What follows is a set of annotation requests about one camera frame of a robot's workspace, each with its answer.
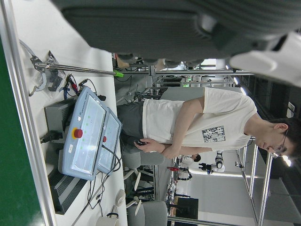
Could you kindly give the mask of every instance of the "monitor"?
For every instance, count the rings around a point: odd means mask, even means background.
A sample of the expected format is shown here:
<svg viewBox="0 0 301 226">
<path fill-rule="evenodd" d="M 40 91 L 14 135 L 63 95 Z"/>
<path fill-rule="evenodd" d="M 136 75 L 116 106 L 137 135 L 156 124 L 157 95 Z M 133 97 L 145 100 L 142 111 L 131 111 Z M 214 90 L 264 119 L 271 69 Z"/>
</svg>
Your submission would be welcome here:
<svg viewBox="0 0 301 226">
<path fill-rule="evenodd" d="M 113 168 L 115 166 L 116 158 L 113 153 L 116 154 L 121 128 L 121 122 L 118 120 L 114 112 L 108 108 L 108 122 L 98 161 L 98 169 L 108 175 L 113 172 Z"/>
</svg>

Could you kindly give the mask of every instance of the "computer mouse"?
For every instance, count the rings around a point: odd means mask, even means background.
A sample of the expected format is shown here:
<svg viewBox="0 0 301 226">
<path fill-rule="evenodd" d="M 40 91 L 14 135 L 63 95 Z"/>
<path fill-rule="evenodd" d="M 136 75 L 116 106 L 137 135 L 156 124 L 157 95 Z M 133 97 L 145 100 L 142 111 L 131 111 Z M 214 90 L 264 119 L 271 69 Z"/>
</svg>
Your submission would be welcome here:
<svg viewBox="0 0 301 226">
<path fill-rule="evenodd" d="M 140 145 L 140 146 L 143 146 L 143 145 L 146 145 L 147 143 L 146 142 L 143 142 L 141 140 L 135 140 L 136 144 Z"/>
</svg>

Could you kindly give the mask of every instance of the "green cap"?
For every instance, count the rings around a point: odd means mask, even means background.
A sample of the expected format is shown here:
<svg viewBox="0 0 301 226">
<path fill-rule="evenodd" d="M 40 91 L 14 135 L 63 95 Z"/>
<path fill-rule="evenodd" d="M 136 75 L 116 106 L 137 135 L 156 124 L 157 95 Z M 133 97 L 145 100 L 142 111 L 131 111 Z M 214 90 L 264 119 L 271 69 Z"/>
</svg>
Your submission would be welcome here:
<svg viewBox="0 0 301 226">
<path fill-rule="evenodd" d="M 116 73 L 114 76 L 123 78 L 123 73 L 116 70 L 114 70 L 114 72 Z"/>
</svg>

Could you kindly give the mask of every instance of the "white table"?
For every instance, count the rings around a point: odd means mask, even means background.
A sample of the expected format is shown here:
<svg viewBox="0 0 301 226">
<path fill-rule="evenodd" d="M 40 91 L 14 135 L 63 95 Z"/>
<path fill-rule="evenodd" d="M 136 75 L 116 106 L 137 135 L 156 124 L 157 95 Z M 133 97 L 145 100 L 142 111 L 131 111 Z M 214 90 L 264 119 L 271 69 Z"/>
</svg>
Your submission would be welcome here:
<svg viewBox="0 0 301 226">
<path fill-rule="evenodd" d="M 48 51 L 51 50 L 60 64 L 71 65 L 76 67 L 84 67 L 97 69 L 102 71 L 112 71 L 111 53 L 103 50 L 91 48 L 70 27 L 63 19 L 60 12 L 48 0 L 39 1 L 12 1 L 14 17 L 16 21 L 16 35 L 25 42 L 43 62 L 48 58 Z M 19 53 L 23 63 L 25 89 L 30 93 L 35 85 L 39 84 L 38 78 L 40 73 L 36 71 L 30 61 L 30 54 L 19 46 Z M 105 103 L 116 113 L 116 100 L 114 78 L 110 75 L 99 75 L 92 73 L 72 72 L 77 83 L 89 78 L 96 86 L 97 94 L 107 97 Z M 51 105 L 57 101 L 63 100 L 62 93 L 55 93 L 52 96 L 45 91 L 35 92 L 32 97 L 26 97 L 30 112 L 28 114 L 33 119 L 34 130 L 37 131 L 36 139 L 47 133 L 47 124 L 45 120 L 44 107 Z M 97 219 L 101 215 L 100 207 L 97 206 L 92 210 L 89 206 L 82 212 L 87 204 L 87 194 L 89 191 L 89 182 L 80 191 L 79 195 L 72 203 L 65 215 L 55 214 L 54 207 L 51 202 L 50 189 L 42 188 L 48 184 L 48 174 L 56 167 L 57 155 L 53 150 L 53 145 L 48 143 L 39 144 L 36 150 L 28 150 L 28 152 L 36 152 L 35 159 L 41 162 L 35 162 L 38 165 L 39 178 L 35 178 L 37 194 L 41 205 L 41 212 L 44 216 L 46 225 L 91 225 L 94 226 Z M 101 174 L 96 178 L 95 191 L 101 186 Z M 120 189 L 124 189 L 122 168 L 114 172 L 112 176 L 104 183 L 105 192 L 101 201 L 103 215 L 111 211 L 115 203 L 116 194 Z M 97 200 L 93 199 L 91 205 L 94 206 Z M 118 207 L 119 219 L 122 226 L 127 226 L 126 205 L 123 203 Z"/>
</svg>

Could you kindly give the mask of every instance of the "red emergency stop button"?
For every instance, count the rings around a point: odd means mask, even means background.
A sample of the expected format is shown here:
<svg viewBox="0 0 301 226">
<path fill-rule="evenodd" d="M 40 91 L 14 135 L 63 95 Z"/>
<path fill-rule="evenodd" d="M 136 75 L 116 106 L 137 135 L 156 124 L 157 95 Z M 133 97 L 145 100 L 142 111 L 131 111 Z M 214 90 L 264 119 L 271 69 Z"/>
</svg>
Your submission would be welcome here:
<svg viewBox="0 0 301 226">
<path fill-rule="evenodd" d="M 73 135 L 75 138 L 81 138 L 83 136 L 83 131 L 81 129 L 76 129 Z"/>
</svg>

